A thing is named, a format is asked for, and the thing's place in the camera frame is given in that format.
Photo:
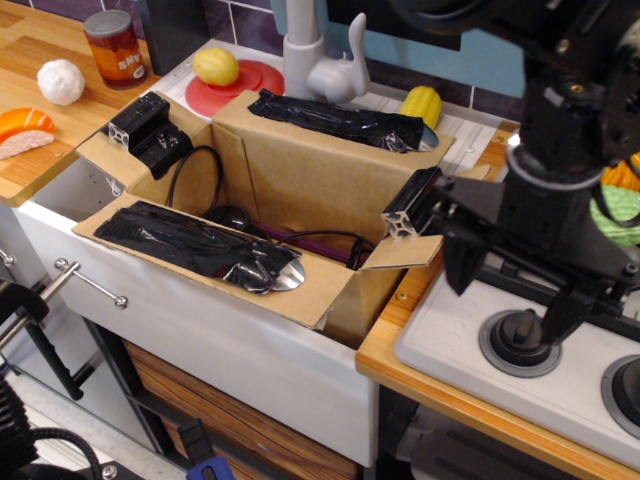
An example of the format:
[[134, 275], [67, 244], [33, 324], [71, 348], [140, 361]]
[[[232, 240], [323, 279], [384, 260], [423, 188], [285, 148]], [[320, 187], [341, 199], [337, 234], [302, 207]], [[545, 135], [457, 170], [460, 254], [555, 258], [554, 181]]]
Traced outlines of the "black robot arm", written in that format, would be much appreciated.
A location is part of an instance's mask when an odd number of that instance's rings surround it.
[[639, 150], [639, 5], [635, 1], [395, 1], [435, 35], [484, 30], [524, 52], [520, 142], [500, 183], [443, 177], [433, 217], [447, 280], [462, 293], [488, 253], [559, 288], [540, 327], [563, 342], [614, 312], [639, 267], [596, 227], [590, 203], [605, 168]]

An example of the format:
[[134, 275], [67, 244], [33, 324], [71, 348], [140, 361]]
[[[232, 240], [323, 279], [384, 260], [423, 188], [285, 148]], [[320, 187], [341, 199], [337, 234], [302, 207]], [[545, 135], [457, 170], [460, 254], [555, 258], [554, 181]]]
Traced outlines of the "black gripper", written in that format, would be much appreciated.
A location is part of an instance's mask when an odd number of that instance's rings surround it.
[[541, 343], [561, 344], [600, 297], [624, 305], [632, 259], [596, 227], [590, 211], [597, 178], [545, 183], [515, 173], [502, 182], [444, 176], [433, 215], [443, 235], [446, 279], [462, 295], [488, 253], [552, 282], [566, 282], [542, 320]]

